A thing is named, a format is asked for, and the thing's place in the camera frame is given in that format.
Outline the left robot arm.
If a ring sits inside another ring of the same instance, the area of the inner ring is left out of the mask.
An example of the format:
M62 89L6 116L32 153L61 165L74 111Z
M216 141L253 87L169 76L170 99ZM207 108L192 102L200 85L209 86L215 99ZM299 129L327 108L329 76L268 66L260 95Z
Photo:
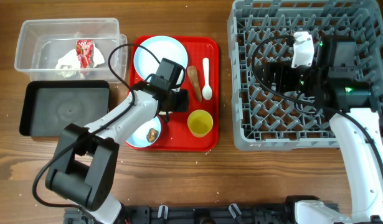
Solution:
M53 158L39 172L45 186L70 201L95 223L122 223L125 207L110 193L122 144L161 112L185 112L185 89L162 88L140 81L104 117L84 127L70 124L62 131Z

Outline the brown food stick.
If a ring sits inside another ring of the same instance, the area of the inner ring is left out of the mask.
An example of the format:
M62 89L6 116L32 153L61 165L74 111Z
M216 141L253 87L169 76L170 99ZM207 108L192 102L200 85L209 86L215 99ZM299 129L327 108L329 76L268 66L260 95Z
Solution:
M187 75L190 79L190 82L192 84L192 87L194 89L194 93L196 94L196 98L198 102L202 102L202 93L201 89L199 86L199 79L198 79L198 74L197 74L197 69L195 66L189 66L187 68Z

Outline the red snack wrapper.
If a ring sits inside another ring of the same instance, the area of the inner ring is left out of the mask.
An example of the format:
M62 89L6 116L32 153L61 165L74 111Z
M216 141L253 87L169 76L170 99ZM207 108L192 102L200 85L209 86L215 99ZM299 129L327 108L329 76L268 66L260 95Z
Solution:
M78 40L76 44L76 54L80 62L80 68L89 68L93 53L92 40Z

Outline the yellow plastic cup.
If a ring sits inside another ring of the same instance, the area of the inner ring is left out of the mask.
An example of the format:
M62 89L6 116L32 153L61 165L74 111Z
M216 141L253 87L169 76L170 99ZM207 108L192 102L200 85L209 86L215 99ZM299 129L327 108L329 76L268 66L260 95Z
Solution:
M197 138L206 136L213 128L213 118L205 110L195 110L187 118L187 127Z

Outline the brown food scrap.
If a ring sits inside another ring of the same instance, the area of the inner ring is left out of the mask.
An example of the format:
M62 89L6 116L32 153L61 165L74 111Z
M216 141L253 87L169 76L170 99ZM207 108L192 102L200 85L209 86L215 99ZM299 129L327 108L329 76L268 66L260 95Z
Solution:
M146 136L147 141L150 143L155 142L155 140L158 138L158 134L159 134L158 130L154 128L150 128Z

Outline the white napkin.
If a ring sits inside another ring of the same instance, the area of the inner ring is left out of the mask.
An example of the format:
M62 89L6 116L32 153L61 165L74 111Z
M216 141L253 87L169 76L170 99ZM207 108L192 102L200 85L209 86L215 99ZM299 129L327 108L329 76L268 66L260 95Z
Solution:
M89 68L95 68L98 65L102 65L104 63L105 59L102 53L99 49L93 46L92 59ZM55 69L57 70L57 74L64 78L80 75L81 79L85 79L85 76L88 74L88 71L79 72L79 70L86 68L80 68L80 62L78 61L75 49L71 50L62 58L60 58L57 62L57 65L55 66Z

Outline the light blue plate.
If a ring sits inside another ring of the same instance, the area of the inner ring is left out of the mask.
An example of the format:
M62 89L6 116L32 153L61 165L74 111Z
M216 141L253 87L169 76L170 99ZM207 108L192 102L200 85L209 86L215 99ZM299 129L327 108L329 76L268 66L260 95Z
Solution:
M172 37L154 36L147 38L140 45L152 52L159 61L166 58L182 65L184 68L188 66L189 59L186 48L180 41ZM157 71L159 63L147 50L138 47L133 56L133 65L137 74L142 79L145 79L148 75Z

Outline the white plastic spoon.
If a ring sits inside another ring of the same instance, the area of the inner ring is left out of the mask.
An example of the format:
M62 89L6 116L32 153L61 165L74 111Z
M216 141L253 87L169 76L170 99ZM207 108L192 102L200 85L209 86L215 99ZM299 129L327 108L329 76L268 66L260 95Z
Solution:
M204 72L204 87L202 89L202 96L205 100L210 100L212 98L212 88L209 85L209 59L203 58L202 60L203 72Z

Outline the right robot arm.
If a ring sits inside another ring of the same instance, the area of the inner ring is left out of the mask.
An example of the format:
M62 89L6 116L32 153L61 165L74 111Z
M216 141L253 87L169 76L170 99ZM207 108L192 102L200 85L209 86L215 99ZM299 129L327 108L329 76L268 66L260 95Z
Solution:
M357 81L356 43L346 36L323 36L313 45L307 32L285 37L293 48L290 63L268 62L252 71L262 88L284 97L299 90L313 97L334 133L346 168L352 213L345 216L323 202L291 201L295 223L383 223L383 144L372 86Z

